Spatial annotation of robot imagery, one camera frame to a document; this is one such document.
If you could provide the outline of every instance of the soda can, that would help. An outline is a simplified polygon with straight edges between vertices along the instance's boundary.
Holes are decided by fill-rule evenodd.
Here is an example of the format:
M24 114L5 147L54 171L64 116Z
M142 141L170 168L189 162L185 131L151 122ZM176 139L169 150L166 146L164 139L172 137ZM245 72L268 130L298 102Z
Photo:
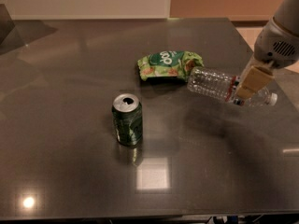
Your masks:
M112 114L118 141L125 146L135 146L143 131L139 99L131 93L119 95L113 102Z

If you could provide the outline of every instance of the clear plastic bottle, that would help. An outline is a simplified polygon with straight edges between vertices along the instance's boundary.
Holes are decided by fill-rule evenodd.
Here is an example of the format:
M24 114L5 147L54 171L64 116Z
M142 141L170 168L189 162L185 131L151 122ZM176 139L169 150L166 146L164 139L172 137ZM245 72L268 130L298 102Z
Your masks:
M270 93L266 87L248 100L236 97L235 89L239 79L238 76L196 66L189 76L188 89L235 105L260 106L276 103L278 96L275 93Z

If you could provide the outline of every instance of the chip bag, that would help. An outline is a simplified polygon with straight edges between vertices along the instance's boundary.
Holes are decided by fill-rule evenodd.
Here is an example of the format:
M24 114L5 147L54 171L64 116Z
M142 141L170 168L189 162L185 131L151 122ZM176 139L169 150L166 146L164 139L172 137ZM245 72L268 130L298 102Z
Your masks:
M149 77L176 77L188 81L195 66L204 66L203 59L189 51L162 51L137 62L142 80Z

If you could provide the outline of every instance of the table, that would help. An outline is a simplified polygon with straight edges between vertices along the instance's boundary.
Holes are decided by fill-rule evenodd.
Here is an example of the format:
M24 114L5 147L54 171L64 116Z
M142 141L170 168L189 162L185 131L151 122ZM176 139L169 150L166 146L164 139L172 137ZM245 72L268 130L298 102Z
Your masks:
M298 212L299 114L276 82L275 106L248 108L138 76L163 50L239 74L252 51L227 19L15 25L0 49L1 220ZM112 125L125 92L143 105L136 148Z

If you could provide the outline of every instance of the white wall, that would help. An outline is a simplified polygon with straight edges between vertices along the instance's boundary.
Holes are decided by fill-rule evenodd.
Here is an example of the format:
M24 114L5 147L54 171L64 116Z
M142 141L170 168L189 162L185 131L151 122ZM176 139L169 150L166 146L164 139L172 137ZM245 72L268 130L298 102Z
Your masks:
M283 0L171 0L170 17L267 21Z
M170 0L0 0L15 20L167 18Z

